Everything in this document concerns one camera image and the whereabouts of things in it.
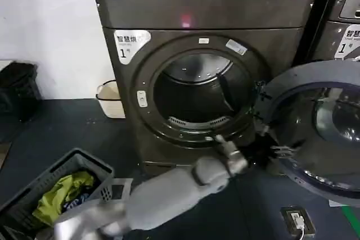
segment power outlet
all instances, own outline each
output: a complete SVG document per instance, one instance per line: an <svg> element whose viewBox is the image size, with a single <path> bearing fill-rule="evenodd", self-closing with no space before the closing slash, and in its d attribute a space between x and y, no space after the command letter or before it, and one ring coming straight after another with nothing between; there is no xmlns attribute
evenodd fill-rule
<svg viewBox="0 0 360 240"><path fill-rule="evenodd" d="M301 232L298 229L297 224L294 221L294 216L302 216L305 224L304 235L313 236L315 234L314 224L311 222L308 213L305 209L299 206L291 206L291 207L283 207L281 210L281 214L285 221L287 230L292 236L298 236Z"/></svg>

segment yellow cloth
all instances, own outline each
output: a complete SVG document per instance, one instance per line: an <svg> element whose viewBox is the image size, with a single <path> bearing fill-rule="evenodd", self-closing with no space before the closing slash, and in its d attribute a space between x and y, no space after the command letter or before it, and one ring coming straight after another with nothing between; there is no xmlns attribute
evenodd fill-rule
<svg viewBox="0 0 360 240"><path fill-rule="evenodd" d="M33 212L33 216L43 223L52 226L58 216L61 215L63 203L74 200L80 194L83 187L92 187L93 185L94 177L86 171L79 171L61 178L39 200L38 207Z"/></svg>

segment electrical cable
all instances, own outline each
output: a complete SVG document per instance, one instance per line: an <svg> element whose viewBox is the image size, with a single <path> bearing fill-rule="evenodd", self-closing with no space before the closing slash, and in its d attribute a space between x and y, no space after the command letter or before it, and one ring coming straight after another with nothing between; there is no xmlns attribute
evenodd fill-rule
<svg viewBox="0 0 360 240"><path fill-rule="evenodd" d="M304 239L304 235L305 235L305 229L302 228L302 229L301 229L301 236L300 236L299 240L303 240L303 239Z"/></svg>

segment adjacent washing machine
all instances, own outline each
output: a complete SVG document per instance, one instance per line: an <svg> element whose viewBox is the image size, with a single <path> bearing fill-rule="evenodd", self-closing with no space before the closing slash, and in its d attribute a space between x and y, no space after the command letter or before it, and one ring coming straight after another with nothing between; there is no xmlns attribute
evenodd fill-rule
<svg viewBox="0 0 360 240"><path fill-rule="evenodd" d="M360 0L315 0L294 64L360 58Z"/></svg>

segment white wall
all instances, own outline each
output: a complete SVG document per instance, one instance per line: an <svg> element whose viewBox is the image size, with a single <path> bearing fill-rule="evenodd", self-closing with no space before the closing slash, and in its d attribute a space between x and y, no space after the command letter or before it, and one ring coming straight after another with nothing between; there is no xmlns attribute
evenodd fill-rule
<svg viewBox="0 0 360 240"><path fill-rule="evenodd" d="M37 63L46 99L93 98L114 78L95 0L0 0L4 59Z"/></svg>

